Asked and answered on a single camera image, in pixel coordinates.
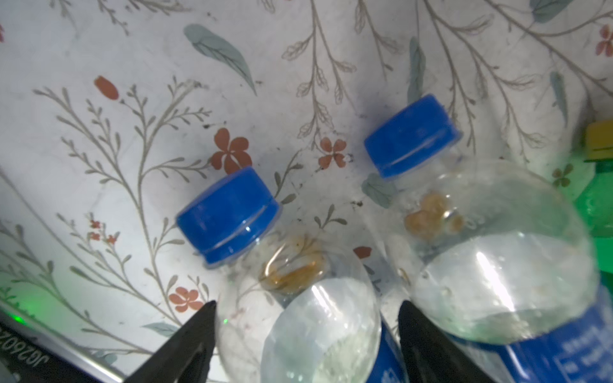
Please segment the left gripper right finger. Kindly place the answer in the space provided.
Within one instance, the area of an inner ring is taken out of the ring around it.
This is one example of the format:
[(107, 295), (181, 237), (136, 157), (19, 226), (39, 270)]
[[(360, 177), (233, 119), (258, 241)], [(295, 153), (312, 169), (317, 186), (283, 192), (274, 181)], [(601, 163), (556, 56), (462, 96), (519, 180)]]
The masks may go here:
[(494, 382), (408, 300), (400, 306), (398, 330), (409, 381)]

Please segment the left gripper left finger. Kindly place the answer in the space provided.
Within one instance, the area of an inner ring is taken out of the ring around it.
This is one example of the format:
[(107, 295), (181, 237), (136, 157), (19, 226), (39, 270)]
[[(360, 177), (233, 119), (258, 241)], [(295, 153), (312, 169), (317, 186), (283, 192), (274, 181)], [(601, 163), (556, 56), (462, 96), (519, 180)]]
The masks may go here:
[(125, 381), (206, 383), (216, 345), (215, 318), (216, 302), (211, 301)]

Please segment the clear bottle blue cap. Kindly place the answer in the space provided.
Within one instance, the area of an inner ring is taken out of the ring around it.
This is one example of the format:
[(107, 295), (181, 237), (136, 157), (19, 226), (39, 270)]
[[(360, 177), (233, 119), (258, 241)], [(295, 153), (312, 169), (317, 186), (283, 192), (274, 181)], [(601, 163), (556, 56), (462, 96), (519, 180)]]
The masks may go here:
[(302, 226), (254, 169), (218, 181), (177, 226), (221, 275), (216, 348), (232, 382), (406, 382), (399, 344), (354, 252)]
[(496, 382), (610, 382), (611, 296), (577, 210), (460, 140), (428, 95), (364, 142), (394, 186), (380, 231), (410, 301)]

